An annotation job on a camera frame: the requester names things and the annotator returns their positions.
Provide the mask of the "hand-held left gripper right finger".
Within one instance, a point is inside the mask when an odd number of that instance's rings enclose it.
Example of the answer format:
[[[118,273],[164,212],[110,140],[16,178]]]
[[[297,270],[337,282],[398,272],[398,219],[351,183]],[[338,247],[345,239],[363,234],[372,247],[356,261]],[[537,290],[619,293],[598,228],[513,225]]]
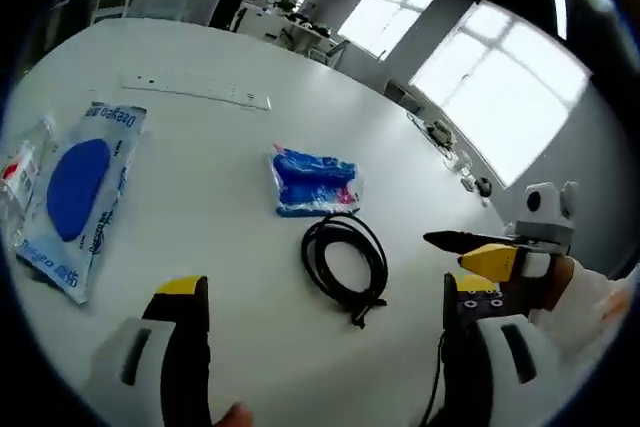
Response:
[[[464,292],[447,273],[442,362],[448,426],[542,426],[560,407],[565,380],[551,340],[499,291]]]

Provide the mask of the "person's left hand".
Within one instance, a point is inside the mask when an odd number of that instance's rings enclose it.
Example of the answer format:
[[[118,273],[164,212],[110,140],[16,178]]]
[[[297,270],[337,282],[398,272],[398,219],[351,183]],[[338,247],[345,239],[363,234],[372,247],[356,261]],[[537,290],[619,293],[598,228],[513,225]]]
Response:
[[[254,415],[242,403],[234,403],[214,427],[253,427]]]

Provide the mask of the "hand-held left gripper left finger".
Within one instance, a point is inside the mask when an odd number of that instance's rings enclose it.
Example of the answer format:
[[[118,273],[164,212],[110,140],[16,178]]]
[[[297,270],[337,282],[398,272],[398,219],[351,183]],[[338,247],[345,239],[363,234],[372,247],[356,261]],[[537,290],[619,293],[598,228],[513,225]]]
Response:
[[[82,395],[110,426],[210,426],[208,279],[156,290],[96,350]]]

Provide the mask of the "person's right hand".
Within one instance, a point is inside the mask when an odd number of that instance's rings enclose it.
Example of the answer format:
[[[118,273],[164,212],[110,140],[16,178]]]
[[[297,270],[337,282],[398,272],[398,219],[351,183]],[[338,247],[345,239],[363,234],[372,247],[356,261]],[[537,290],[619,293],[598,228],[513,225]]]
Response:
[[[552,311],[573,278],[573,259],[560,254],[527,253],[516,280],[521,309]]]

